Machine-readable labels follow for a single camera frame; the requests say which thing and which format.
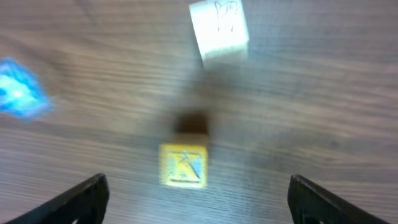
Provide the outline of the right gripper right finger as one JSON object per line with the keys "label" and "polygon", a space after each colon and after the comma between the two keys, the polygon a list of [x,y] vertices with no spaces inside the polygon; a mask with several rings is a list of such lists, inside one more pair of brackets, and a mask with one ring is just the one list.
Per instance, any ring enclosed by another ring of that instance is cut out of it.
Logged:
{"label": "right gripper right finger", "polygon": [[388,224],[301,175],[292,175],[287,195],[294,224]]}

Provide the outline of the tan yellow letter block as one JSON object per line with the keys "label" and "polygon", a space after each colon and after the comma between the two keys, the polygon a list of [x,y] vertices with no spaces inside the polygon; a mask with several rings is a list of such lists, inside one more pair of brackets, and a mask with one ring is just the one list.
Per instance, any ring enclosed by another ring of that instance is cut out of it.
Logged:
{"label": "tan yellow letter block", "polygon": [[179,134],[159,146],[159,178],[162,185],[204,189],[208,182],[206,134]]}

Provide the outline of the blue picture block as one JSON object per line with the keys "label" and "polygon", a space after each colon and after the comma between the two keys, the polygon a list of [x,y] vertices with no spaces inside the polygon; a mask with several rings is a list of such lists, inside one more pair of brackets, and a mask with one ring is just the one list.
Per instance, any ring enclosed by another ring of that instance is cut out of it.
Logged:
{"label": "blue picture block", "polygon": [[1,59],[1,112],[33,119],[47,112],[52,102],[38,78],[13,58]]}

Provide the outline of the white drawing block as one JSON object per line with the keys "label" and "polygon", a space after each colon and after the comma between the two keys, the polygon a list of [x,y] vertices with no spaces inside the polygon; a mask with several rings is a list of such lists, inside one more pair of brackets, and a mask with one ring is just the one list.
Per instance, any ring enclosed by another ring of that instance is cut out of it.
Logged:
{"label": "white drawing block", "polygon": [[204,66],[247,59],[249,32],[241,0],[200,1],[189,11]]}

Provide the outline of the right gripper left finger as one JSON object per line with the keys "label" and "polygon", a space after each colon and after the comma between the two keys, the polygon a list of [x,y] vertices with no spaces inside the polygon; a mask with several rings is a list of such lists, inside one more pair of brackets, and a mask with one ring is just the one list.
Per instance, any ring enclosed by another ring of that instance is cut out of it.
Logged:
{"label": "right gripper left finger", "polygon": [[99,173],[6,224],[102,224],[108,201],[108,181]]}

